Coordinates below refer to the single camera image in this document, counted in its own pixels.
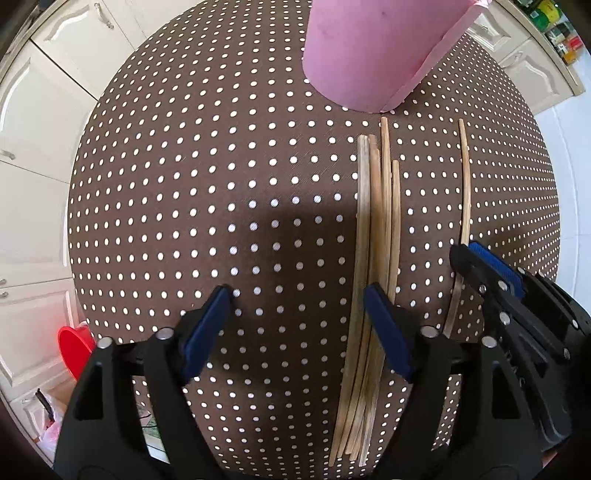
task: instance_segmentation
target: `pink foam block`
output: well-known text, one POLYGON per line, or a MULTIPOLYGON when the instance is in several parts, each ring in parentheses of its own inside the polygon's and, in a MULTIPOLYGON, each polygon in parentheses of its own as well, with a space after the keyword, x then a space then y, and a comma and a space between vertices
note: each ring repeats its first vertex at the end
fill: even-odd
POLYGON ((303 67, 328 99, 398 106, 492 0, 314 0, 303 67))

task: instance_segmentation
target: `plastic bag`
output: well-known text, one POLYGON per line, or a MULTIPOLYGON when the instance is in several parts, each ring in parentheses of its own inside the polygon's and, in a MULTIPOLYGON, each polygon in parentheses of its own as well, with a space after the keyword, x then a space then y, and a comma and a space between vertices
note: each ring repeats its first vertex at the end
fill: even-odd
POLYGON ((45 455, 47 455, 47 457, 51 461, 53 461, 53 459, 56 455, 57 439, 60 436, 61 422, 64 418, 66 406, 62 402, 60 402, 59 400, 56 400, 55 398, 53 398, 51 395, 44 394, 44 396, 47 399, 47 401, 49 402, 49 405, 51 405, 51 408, 53 410, 54 421, 52 422, 49 419, 49 414, 45 411, 45 413, 44 413, 45 430, 40 435, 39 442, 37 443, 37 446, 41 449, 41 451, 43 453, 45 453, 45 455))

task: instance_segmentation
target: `drawer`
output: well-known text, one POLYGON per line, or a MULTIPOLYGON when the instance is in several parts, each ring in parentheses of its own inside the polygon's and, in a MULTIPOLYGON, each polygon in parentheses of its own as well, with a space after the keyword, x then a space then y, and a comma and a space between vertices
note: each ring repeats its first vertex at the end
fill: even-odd
POLYGON ((556 64, 533 38, 516 48, 500 65, 534 115, 573 95, 556 64))
POLYGON ((95 0, 66 2, 32 40, 96 99, 134 50, 107 7, 95 0))
POLYGON ((468 28, 467 33, 498 62, 530 37, 507 10, 494 2, 468 28))

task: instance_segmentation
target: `brown tablecloth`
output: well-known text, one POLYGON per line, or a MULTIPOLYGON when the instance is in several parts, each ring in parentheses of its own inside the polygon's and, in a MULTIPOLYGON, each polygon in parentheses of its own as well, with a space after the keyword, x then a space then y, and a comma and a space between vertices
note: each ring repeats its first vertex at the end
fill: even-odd
MULTIPOLYGON (((68 222, 97 336, 145 339, 215 285, 235 289, 235 317, 187 401, 221 465, 296 479, 368 473, 410 390, 384 368, 367 467, 345 458, 329 469, 355 260, 355 139, 379 135, 379 115, 341 108, 304 78, 309 7, 207 1, 150 37, 86 126, 68 222)), ((471 237, 555 276, 550 159, 523 98, 482 48, 464 36, 388 117, 401 160, 397 302, 424 323, 445 318, 462 214, 459 118, 471 237)), ((459 339, 481 334, 478 304, 465 290, 459 339)), ((449 438, 457 381, 435 443, 449 438)), ((135 388, 149 404, 141 379, 135 388)))

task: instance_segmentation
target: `floor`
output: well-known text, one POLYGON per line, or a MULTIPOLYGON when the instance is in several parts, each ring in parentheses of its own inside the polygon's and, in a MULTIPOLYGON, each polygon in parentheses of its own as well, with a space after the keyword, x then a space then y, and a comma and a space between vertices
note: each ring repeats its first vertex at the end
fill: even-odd
POLYGON ((587 91, 536 115, 560 205, 557 283, 591 311, 591 55, 574 64, 587 91))

